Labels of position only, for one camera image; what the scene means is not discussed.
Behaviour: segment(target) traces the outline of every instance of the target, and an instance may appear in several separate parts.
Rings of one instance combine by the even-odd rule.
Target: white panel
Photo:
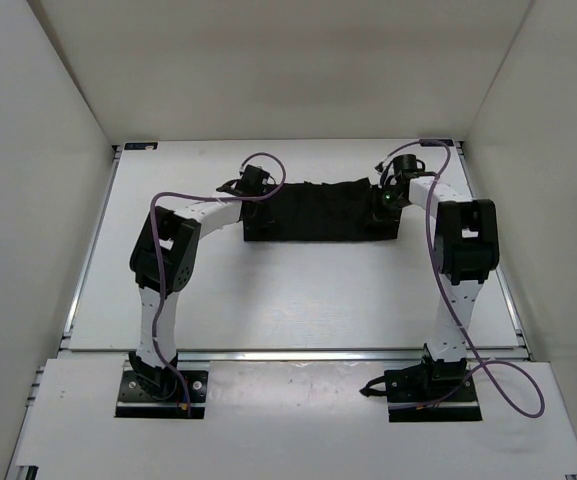
[[[33,0],[116,143],[465,136],[529,0]]]
[[[371,176],[404,141],[311,140],[163,142],[122,155],[88,274],[73,349],[128,350],[139,342],[141,307],[128,260],[163,190],[209,195],[238,175],[257,151],[281,158],[292,182],[336,182]],[[428,169],[442,148],[411,149]],[[278,178],[270,161],[264,166]],[[468,186],[455,149],[445,181]],[[179,209],[190,202],[164,199]],[[426,247],[423,210],[404,210],[396,241],[354,244],[244,243],[241,224],[202,239],[193,278],[177,309],[181,349],[421,348],[439,294]],[[496,276],[484,285],[471,332],[480,346],[516,346]]]
[[[577,2],[536,3],[468,143],[529,340],[577,432]]]
[[[0,0],[0,478],[54,354],[112,150],[23,0]]]
[[[476,374],[481,422],[388,423],[383,399],[358,393],[378,363],[213,363],[206,418],[114,418],[123,358],[48,363],[19,463],[37,480],[82,478],[563,479],[577,441],[550,366],[522,364],[547,402],[520,417]],[[524,408],[530,384],[493,367]]]

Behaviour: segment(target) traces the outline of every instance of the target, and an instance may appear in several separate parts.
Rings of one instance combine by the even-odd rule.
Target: white platform
[[[114,418],[122,355],[50,360],[18,465],[37,480],[442,479],[556,480],[577,474],[577,442],[547,364],[522,364],[547,402],[538,420],[508,407],[483,374],[484,420],[389,424],[383,399],[357,390],[379,363],[212,362],[206,418]],[[493,367],[524,408],[534,391]]]
[[[376,182],[373,167],[405,142],[161,142],[157,150],[123,152],[70,348],[137,347],[140,303],[128,260],[157,192],[212,194],[257,151],[279,156],[290,182],[365,176]],[[445,156],[437,147],[410,152],[435,171]],[[262,162],[279,175],[270,160]],[[469,193],[454,148],[443,179]],[[161,204],[184,205],[178,199]],[[200,243],[193,278],[179,300],[176,341],[182,350],[420,348],[438,298],[418,207],[404,210],[397,240],[376,243],[246,244],[236,225]],[[477,300],[471,333],[478,346],[517,346],[494,274]]]

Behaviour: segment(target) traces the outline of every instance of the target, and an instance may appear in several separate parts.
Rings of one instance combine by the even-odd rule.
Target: small black sticker
[[[422,147],[441,147],[435,142],[443,142],[449,147],[454,147],[455,142],[453,142],[450,138],[421,138],[419,139],[419,145]]]
[[[158,142],[127,143],[124,150],[157,150]]]

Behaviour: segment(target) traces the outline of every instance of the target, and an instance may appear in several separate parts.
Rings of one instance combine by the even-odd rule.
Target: black bracket
[[[191,417],[184,408],[181,385],[169,389],[166,397],[153,395],[142,387],[144,378],[134,370],[124,370],[117,394],[115,417],[120,418],[171,418],[180,420],[201,420],[206,411],[208,393],[208,372],[206,370],[180,370],[188,384]]]
[[[375,170],[381,174],[379,187],[388,195],[389,200],[399,208],[410,205],[408,199],[410,198],[410,181],[412,179],[435,176],[435,173],[427,172],[426,164],[413,154],[398,155],[390,160],[386,167],[380,163],[375,167]]]
[[[368,231],[389,231],[393,238],[397,238],[402,211],[397,199],[395,185],[371,187],[370,209],[366,215],[365,228]]]
[[[365,397],[386,397],[391,423],[478,421],[482,416],[477,391],[472,378],[463,380],[467,373],[465,359],[452,363],[433,361],[426,350],[421,363],[386,370],[359,392]],[[383,390],[373,388],[380,384],[384,384]]]
[[[276,188],[268,184],[269,178],[270,174],[264,169],[253,165],[246,165],[244,171],[241,172],[240,178],[227,181],[221,187],[217,188],[217,191],[229,193],[235,197],[259,197],[270,193]],[[264,223],[272,222],[267,203],[243,202],[239,220],[252,217],[258,217],[258,219],[263,218]]]
[[[139,287],[159,290],[159,269],[155,241],[172,240],[170,248],[161,247],[166,277],[166,296],[181,291],[190,281],[195,267],[201,224],[182,218],[164,207],[155,208],[159,238],[152,238],[150,215],[146,217],[135,248],[130,256],[130,269],[135,272]]]
[[[124,145],[124,150],[157,150],[158,142],[129,142]]]
[[[452,138],[420,138],[419,139],[419,146],[420,147],[441,147],[437,142],[445,143],[449,147],[454,147],[455,142],[453,142]]]
[[[464,230],[477,235],[464,237]],[[495,204],[491,200],[440,202],[433,250],[439,272],[453,285],[465,280],[483,283],[499,264]]]

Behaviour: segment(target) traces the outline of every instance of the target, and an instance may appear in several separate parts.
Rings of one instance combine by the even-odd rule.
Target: white robotic arm
[[[410,180],[408,197],[410,203],[418,205],[425,210],[428,205],[428,194],[433,181],[434,178],[430,176]],[[437,218],[437,208],[442,202],[471,203],[472,197],[461,195],[450,186],[438,183],[430,199],[430,215],[435,219]],[[483,282],[480,283],[478,279],[474,279],[461,280],[459,283],[453,284],[445,273],[440,273],[439,278],[448,294],[453,309],[463,324],[463,329],[468,331],[475,300],[483,286]],[[441,297],[437,307],[435,325],[426,345],[434,360],[459,362],[461,359],[466,358],[466,341],[448,311],[446,302]]]
[[[242,204],[240,202],[202,202],[189,205],[176,212],[184,220],[195,222],[199,228],[199,240],[228,225],[239,222]],[[183,277],[190,278],[191,267],[186,266],[180,272]],[[174,291],[164,300],[164,306],[157,323],[157,343],[167,360],[177,357],[175,345],[175,317],[179,292]],[[141,296],[141,337],[137,356],[147,365],[165,368],[153,345],[152,322],[159,307],[160,292],[146,286],[140,286]]]
[[[269,177],[261,168],[247,165],[241,178],[227,182],[217,191],[221,195],[258,197],[265,192]],[[130,352],[128,359],[141,387],[153,398],[166,397],[177,381],[166,362],[177,365],[174,335],[177,300],[192,276],[199,240],[215,230],[239,222],[245,215],[255,214],[260,208],[263,206],[250,201],[202,202],[179,212],[156,207],[157,239],[153,238],[150,215],[147,216],[130,257],[130,269],[135,272],[139,286],[142,313],[139,348],[136,352]],[[160,244],[163,257],[163,292],[155,242]],[[164,301],[157,319],[157,337],[154,338],[153,323],[162,294]],[[161,355],[155,349],[155,341]]]

